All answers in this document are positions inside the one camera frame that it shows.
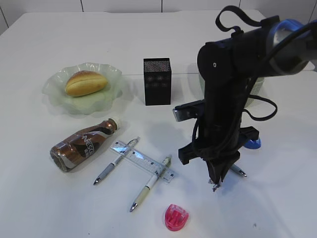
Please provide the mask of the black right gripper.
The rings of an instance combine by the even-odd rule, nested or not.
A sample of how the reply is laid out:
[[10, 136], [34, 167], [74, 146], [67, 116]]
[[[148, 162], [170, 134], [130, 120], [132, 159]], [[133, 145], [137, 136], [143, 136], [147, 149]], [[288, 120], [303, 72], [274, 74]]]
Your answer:
[[254, 127], [241, 127], [247, 99], [230, 98], [224, 102], [211, 98], [204, 100], [204, 115], [196, 119], [191, 142], [178, 150], [181, 163], [186, 165], [194, 158], [202, 158], [208, 167], [210, 179], [221, 185], [240, 157], [238, 150], [248, 140], [259, 138], [259, 131]]

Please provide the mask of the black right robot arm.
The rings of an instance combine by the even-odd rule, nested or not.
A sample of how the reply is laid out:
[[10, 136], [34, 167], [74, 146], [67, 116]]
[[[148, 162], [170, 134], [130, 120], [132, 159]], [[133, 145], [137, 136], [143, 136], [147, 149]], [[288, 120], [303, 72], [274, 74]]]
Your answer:
[[235, 28], [228, 39], [207, 42], [199, 50], [197, 66], [205, 82], [204, 98], [176, 106], [177, 121], [195, 119], [192, 141], [179, 149], [183, 164], [202, 158], [215, 188], [240, 158], [239, 149], [259, 138], [252, 126], [242, 127], [242, 113], [260, 77], [294, 75], [317, 57], [317, 23], [280, 20], [256, 23], [256, 29]]

